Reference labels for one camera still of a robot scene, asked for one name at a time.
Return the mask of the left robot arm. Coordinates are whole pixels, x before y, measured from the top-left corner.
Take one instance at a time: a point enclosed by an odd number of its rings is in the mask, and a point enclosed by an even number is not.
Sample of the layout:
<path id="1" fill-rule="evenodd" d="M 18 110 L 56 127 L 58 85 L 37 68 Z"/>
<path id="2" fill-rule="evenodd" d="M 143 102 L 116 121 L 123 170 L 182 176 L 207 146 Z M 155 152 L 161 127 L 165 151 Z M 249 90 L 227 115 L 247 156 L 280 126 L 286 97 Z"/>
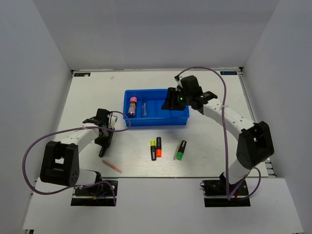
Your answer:
<path id="1" fill-rule="evenodd" d="M 66 187 L 86 186 L 94 195 L 103 189 L 100 173 L 81 169 L 79 153 L 92 141 L 101 147 L 103 157 L 110 147 L 117 117 L 106 109 L 98 109 L 94 117 L 86 119 L 84 128 L 74 131 L 62 141 L 49 141 L 45 146 L 40 179 L 42 182 Z"/>

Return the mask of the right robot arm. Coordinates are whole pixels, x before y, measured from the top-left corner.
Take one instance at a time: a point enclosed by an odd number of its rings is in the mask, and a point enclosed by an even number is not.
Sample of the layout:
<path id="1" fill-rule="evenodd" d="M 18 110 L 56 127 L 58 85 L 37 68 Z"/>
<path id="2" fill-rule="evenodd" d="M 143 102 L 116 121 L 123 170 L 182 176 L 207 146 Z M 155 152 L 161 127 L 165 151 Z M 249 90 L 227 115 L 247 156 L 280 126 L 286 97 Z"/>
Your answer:
<path id="1" fill-rule="evenodd" d="M 163 110 L 182 111 L 187 106 L 213 119 L 226 128 L 237 140 L 236 160 L 224 172 L 220 188 L 225 194 L 232 194 L 242 180 L 255 166 L 274 154 L 273 140 L 267 123 L 255 123 L 237 114 L 222 104 L 217 95 L 203 92 L 195 76 L 182 78 L 176 88 L 170 87 Z"/>

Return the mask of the clear spray bottle blue cap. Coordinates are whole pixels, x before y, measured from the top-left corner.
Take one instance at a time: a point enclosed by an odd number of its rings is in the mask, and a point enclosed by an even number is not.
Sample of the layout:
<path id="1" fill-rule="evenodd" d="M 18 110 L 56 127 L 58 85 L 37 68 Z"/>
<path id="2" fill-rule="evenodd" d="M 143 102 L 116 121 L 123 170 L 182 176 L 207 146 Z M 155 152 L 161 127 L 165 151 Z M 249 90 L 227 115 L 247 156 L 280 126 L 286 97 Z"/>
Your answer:
<path id="1" fill-rule="evenodd" d="M 144 101 L 141 106 L 141 116 L 142 118 L 148 117 L 148 105 L 147 101 Z"/>

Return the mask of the pink-capped marker tube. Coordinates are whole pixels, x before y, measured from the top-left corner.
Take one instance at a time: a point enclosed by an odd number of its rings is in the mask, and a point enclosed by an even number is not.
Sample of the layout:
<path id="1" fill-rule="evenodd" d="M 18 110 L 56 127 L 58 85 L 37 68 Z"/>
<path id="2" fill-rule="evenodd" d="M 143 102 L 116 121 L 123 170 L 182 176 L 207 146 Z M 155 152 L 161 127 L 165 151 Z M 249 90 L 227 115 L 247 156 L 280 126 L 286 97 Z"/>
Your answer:
<path id="1" fill-rule="evenodd" d="M 136 115 L 136 108 L 137 108 L 137 97 L 131 97 L 128 109 L 129 117 L 134 117 Z"/>

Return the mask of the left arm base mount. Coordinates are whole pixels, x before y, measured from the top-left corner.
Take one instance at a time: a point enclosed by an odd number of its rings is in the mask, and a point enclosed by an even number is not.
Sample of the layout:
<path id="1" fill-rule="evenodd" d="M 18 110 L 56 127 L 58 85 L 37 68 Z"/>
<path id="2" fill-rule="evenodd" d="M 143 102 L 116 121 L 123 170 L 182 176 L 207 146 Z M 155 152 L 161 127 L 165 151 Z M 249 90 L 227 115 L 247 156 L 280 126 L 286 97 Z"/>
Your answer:
<path id="1" fill-rule="evenodd" d="M 117 201 L 118 180 L 107 180 L 108 184 L 103 183 L 92 188 L 74 189 L 71 206 L 86 207 L 114 207 Z"/>

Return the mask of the pink highlighter black body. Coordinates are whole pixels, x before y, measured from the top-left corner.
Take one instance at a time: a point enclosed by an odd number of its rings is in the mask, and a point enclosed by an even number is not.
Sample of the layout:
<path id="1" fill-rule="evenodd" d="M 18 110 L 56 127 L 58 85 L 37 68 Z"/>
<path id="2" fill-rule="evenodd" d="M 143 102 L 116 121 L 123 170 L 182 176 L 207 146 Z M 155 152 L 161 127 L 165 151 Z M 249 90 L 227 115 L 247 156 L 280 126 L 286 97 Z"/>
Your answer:
<path id="1" fill-rule="evenodd" d="M 106 147 L 102 147 L 101 150 L 100 150 L 100 152 L 99 152 L 99 154 L 98 154 L 98 156 L 99 156 L 99 157 L 103 157 L 104 154 L 105 154 L 105 152 L 106 152 L 106 149 L 107 149 Z"/>

